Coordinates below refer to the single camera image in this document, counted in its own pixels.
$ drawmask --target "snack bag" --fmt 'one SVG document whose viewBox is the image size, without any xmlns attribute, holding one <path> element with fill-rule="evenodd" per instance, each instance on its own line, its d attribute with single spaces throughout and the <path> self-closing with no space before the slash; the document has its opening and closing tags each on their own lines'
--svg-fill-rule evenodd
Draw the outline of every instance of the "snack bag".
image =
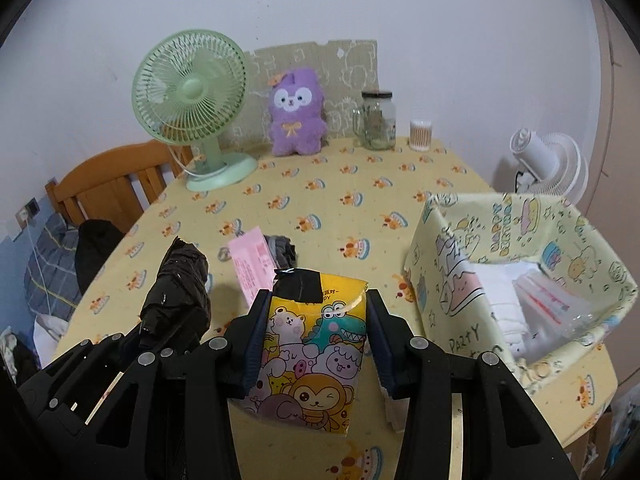
<svg viewBox="0 0 640 480">
<path fill-rule="evenodd" d="M 239 404 L 261 419 L 346 435 L 367 338 L 367 282 L 293 270 L 319 280 L 284 287 L 287 295 L 316 288 L 321 302 L 279 298 L 276 282 L 258 381 Z"/>
</svg>

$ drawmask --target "chair backrest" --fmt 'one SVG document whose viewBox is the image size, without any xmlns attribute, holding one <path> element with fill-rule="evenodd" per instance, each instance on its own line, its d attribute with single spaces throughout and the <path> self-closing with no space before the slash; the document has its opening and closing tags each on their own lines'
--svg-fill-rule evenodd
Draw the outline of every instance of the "chair backrest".
<svg viewBox="0 0 640 480">
<path fill-rule="evenodd" d="M 191 149 L 182 148 L 179 158 L 186 165 Z M 138 177 L 151 204 L 166 187 L 160 170 L 163 164 L 171 166 L 174 176 L 182 173 L 162 142 L 130 144 L 92 156 L 59 184 L 52 180 L 45 189 L 54 209 L 67 221 L 80 225 L 89 218 L 109 220 L 126 233 L 142 215 L 130 175 Z"/>
</svg>

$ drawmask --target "cotton swab container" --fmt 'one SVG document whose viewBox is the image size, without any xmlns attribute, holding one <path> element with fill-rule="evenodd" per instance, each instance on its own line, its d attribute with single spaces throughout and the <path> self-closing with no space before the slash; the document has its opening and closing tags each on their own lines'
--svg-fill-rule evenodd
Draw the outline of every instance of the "cotton swab container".
<svg viewBox="0 0 640 480">
<path fill-rule="evenodd" d="M 409 126 L 409 148 L 414 152 L 428 152 L 431 149 L 432 131 L 431 122 L 411 120 Z"/>
</svg>

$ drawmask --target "table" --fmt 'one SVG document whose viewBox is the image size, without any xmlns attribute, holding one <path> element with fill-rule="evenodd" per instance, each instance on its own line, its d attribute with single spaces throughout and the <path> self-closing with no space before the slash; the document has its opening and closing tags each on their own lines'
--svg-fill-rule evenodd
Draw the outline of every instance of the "table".
<svg viewBox="0 0 640 480">
<path fill-rule="evenodd" d="M 247 305 L 233 263 L 218 253 L 238 231 L 260 226 L 268 235 L 292 238 L 298 265 L 367 280 L 389 310 L 423 335 L 412 296 L 401 276 L 414 225 L 428 192 L 489 192 L 490 186 L 450 149 L 435 140 L 425 154 L 399 139 L 392 152 L 369 152 L 353 139 L 333 139 L 315 156 L 260 155 L 258 170 L 234 186 L 192 193 L 183 179 L 166 188 L 108 259 L 71 320 L 58 355 L 84 338 L 94 342 L 127 333 L 175 235 L 207 256 L 213 288 L 212 323 L 205 338 L 245 314 Z M 596 402 L 578 402 L 580 383 L 594 385 Z M 617 385 L 600 345 L 534 396 L 566 446 L 590 428 Z M 460 477 L 462 420 L 454 399 L 452 471 Z M 244 480 L 393 478 L 402 436 L 385 420 L 371 358 L 362 364 L 347 438 L 261 424 L 230 408 Z"/>
</svg>

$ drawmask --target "pink package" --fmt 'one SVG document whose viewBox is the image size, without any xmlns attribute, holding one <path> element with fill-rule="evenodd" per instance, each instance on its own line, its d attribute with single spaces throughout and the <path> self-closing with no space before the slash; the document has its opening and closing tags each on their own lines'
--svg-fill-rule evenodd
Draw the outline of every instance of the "pink package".
<svg viewBox="0 0 640 480">
<path fill-rule="evenodd" d="M 242 293 L 249 307 L 261 288 L 271 290 L 276 264 L 259 227 L 229 241 Z"/>
</svg>

